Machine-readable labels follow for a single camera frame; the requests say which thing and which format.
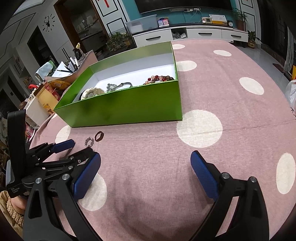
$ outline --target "cable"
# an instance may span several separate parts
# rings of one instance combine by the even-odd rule
[[[196,13],[197,13],[197,9],[196,9],[195,13],[190,17],[189,22],[190,22],[191,18],[192,18]]]
[[[184,20],[185,20],[185,22],[186,22],[186,18],[185,18],[185,16],[184,16],[184,11],[182,11],[182,14],[183,14]]]
[[[200,10],[199,10],[199,12],[200,12],[200,21],[199,21],[199,23],[200,23],[202,20],[202,12]]]

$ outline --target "bolt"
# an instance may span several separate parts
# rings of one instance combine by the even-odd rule
[[[69,177],[70,177],[69,174],[64,174],[64,175],[62,176],[62,179],[63,179],[63,180],[67,180],[67,179],[69,179]]]
[[[40,182],[42,182],[42,178],[40,178],[40,177],[37,178],[35,182],[36,182],[36,183],[40,183]]]
[[[230,175],[229,175],[227,172],[223,172],[223,173],[222,173],[222,177],[223,177],[224,179],[228,179],[228,178],[230,178]]]
[[[257,179],[255,177],[250,177],[251,182],[255,183],[257,182]]]

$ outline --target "television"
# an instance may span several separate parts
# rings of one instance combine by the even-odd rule
[[[140,13],[181,7],[214,7],[232,10],[230,0],[135,0]]]

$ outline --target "knitted sleeve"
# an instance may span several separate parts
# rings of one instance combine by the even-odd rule
[[[22,237],[24,217],[14,210],[7,191],[0,193],[0,210],[13,229]]]

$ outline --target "tile floor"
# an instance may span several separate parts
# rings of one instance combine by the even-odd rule
[[[254,60],[274,80],[281,91],[285,93],[289,80],[275,66],[272,65],[273,63],[279,64],[278,61],[260,48],[251,49],[240,46],[237,46],[237,48]]]

